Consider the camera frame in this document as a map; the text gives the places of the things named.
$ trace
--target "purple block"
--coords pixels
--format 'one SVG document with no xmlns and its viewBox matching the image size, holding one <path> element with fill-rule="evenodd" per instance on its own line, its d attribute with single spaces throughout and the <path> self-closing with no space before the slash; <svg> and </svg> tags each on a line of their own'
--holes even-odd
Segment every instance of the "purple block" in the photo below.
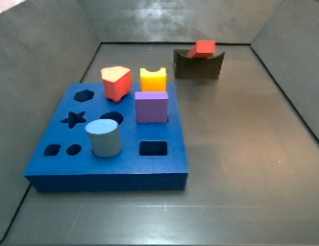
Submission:
<svg viewBox="0 0 319 246">
<path fill-rule="evenodd" d="M 168 91 L 136 92 L 137 122 L 168 123 Z"/>
</svg>

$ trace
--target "square hole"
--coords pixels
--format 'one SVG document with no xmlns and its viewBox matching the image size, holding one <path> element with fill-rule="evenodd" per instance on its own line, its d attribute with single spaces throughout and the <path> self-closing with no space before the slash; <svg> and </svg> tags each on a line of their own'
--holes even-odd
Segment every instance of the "square hole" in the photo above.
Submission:
<svg viewBox="0 0 319 246">
<path fill-rule="evenodd" d="M 142 141 L 140 144 L 141 156 L 168 156 L 167 141 Z"/>
</svg>

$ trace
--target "yellow arch block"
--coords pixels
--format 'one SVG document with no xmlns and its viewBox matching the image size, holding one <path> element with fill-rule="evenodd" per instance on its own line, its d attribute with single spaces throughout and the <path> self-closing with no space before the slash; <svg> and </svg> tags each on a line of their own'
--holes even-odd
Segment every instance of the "yellow arch block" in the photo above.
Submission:
<svg viewBox="0 0 319 246">
<path fill-rule="evenodd" d="M 167 91 L 168 74 L 163 67 L 157 72 L 149 72 L 141 68 L 142 91 Z"/>
</svg>

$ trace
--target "gray wall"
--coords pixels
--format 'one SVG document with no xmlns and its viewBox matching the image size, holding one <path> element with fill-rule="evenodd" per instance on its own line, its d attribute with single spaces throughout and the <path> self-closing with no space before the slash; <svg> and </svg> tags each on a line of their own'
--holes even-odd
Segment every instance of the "gray wall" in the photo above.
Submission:
<svg viewBox="0 0 319 246">
<path fill-rule="evenodd" d="M 251 43 L 282 0 L 80 0 L 104 42 Z"/>
<path fill-rule="evenodd" d="M 25 167 L 98 45 L 76 0 L 30 0 L 0 13 L 0 240 L 29 187 Z"/>
<path fill-rule="evenodd" d="M 252 48 L 319 139 L 319 1 L 286 0 Z"/>
</svg>

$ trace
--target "red cube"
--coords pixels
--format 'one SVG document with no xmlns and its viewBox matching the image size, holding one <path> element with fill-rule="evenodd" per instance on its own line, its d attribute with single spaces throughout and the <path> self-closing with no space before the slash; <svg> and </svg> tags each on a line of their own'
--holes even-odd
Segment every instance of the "red cube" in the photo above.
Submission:
<svg viewBox="0 0 319 246">
<path fill-rule="evenodd" d="M 216 41 L 199 40 L 187 56 L 189 58 L 208 58 L 216 51 Z"/>
</svg>

